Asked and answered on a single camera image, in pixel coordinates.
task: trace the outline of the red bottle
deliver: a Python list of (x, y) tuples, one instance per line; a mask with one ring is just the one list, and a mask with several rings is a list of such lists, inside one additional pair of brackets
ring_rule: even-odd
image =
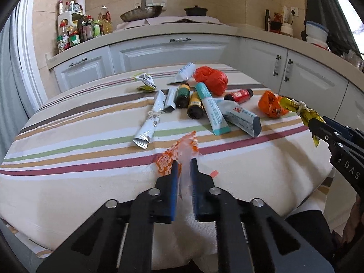
[(238, 104), (241, 104), (249, 100), (253, 95), (254, 93), (251, 89), (241, 89), (225, 95), (224, 100), (232, 100)]

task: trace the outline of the power outlet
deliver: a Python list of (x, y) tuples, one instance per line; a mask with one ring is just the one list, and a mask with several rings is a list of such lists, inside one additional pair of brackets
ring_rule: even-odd
[(298, 7), (291, 7), (291, 13), (292, 10), (294, 11), (294, 16), (298, 16)]

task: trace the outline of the paper towel roll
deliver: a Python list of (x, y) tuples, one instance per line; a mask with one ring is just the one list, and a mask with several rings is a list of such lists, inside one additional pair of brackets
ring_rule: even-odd
[(75, 0), (75, 3), (78, 3), (82, 6), (82, 12), (84, 15), (86, 15), (86, 7), (85, 7), (85, 0)]

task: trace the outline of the green stripe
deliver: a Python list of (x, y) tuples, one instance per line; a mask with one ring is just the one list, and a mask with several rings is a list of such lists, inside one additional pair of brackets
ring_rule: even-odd
[[(292, 117), (294, 115), (296, 115), (296, 113), (290, 112), (287, 115), (284, 115), (282, 118)], [(272, 120), (272, 119), (270, 119), (268, 117), (261, 118), (262, 122), (268, 121), (268, 120)], [(167, 137), (170, 135), (187, 134), (191, 131), (200, 132), (200, 131), (205, 131), (205, 130), (209, 130), (212, 132), (211, 125), (205, 124), (205, 125), (190, 126), (190, 127), (184, 127), (184, 128), (156, 130), (154, 132), (154, 136), (155, 137)], [(50, 151), (46, 151), (46, 152), (30, 154), (30, 155), (15, 157), (15, 158), (8, 158), (8, 159), (4, 159), (3, 161), (4, 162), (15, 162), (15, 161), (20, 161), (20, 160), (36, 159), (36, 158), (42, 158), (42, 157), (55, 155), (55, 154), (63, 154), (63, 153), (71, 152), (74, 150), (81, 150), (81, 149), (87, 149), (87, 148), (96, 148), (96, 147), (101, 147), (101, 146), (109, 146), (109, 145), (127, 143), (127, 142), (131, 142), (133, 140), (133, 138), (134, 138), (134, 136), (130, 135), (130, 136), (124, 136), (124, 137), (117, 137), (117, 138), (113, 138), (113, 139), (95, 140), (95, 141), (87, 143), (87, 144), (69, 146), (69, 147), (64, 147), (61, 149), (55, 149), (55, 150), (50, 150)]]

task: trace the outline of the black bottle cap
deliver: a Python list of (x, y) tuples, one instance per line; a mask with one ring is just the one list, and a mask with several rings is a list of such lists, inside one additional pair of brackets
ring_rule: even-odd
[(252, 98), (254, 95), (254, 92), (250, 88), (248, 88), (247, 90), (249, 91), (250, 98)]
[(232, 101), (235, 101), (234, 98), (233, 98), (233, 96), (231, 94), (225, 95), (224, 100), (232, 100)]

